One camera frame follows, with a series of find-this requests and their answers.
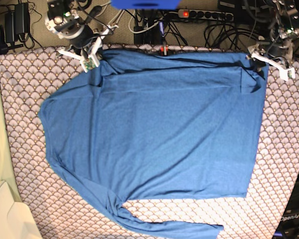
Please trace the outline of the blue long-sleeve T-shirt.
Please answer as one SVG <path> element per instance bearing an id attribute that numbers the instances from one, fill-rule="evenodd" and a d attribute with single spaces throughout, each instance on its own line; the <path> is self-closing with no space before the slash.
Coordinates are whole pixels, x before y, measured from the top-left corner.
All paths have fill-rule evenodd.
<path id="1" fill-rule="evenodd" d="M 106 50 L 40 107 L 46 159 L 97 211 L 141 234 L 214 239 L 222 225 L 147 223 L 123 203 L 246 197 L 268 68 L 243 53 Z"/>

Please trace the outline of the blue box overhead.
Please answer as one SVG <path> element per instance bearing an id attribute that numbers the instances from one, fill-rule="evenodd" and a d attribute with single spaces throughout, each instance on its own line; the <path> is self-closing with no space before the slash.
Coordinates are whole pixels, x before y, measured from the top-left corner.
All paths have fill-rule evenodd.
<path id="1" fill-rule="evenodd" d="M 112 0 L 117 9 L 176 9 L 180 0 Z"/>

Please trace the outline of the orange black table clamp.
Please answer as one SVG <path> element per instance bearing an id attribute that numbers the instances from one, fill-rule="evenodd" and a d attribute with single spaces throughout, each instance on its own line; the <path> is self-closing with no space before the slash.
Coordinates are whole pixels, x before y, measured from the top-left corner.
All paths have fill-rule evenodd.
<path id="1" fill-rule="evenodd" d="M 162 45 L 160 47 L 160 54 L 161 54 L 161 56 L 168 56 L 168 46 L 167 45 Z"/>

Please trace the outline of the white power strip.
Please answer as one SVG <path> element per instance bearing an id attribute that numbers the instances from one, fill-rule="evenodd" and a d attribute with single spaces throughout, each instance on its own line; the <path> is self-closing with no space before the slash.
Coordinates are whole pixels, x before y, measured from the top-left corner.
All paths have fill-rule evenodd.
<path id="1" fill-rule="evenodd" d="M 188 19 L 203 19 L 214 21 L 234 21 L 234 15 L 227 12 L 208 11 L 208 10 L 195 10 L 195 9 L 179 9 L 176 11 L 179 18 Z"/>

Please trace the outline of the black power adapter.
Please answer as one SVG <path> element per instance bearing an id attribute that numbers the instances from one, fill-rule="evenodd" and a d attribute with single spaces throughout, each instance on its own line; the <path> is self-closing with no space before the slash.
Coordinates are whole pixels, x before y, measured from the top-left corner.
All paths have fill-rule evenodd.
<path id="1" fill-rule="evenodd" d="M 18 40 L 25 42 L 26 35 L 30 33 L 29 3 L 20 2 L 14 10 L 4 15 L 4 29 L 6 43 L 15 43 Z"/>

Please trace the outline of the black OpenArm box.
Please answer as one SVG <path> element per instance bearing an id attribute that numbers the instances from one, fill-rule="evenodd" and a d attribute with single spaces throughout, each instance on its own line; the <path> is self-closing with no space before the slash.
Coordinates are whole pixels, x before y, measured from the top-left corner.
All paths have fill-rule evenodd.
<path id="1" fill-rule="evenodd" d="M 274 239 L 299 239 L 299 174 Z"/>

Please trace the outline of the white plastic bin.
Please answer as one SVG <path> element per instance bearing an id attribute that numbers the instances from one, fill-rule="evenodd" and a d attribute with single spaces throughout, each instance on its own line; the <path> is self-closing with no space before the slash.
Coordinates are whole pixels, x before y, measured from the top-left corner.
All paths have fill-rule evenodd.
<path id="1" fill-rule="evenodd" d="M 14 200 L 9 185 L 0 181 L 0 239 L 40 239 L 29 207 Z"/>

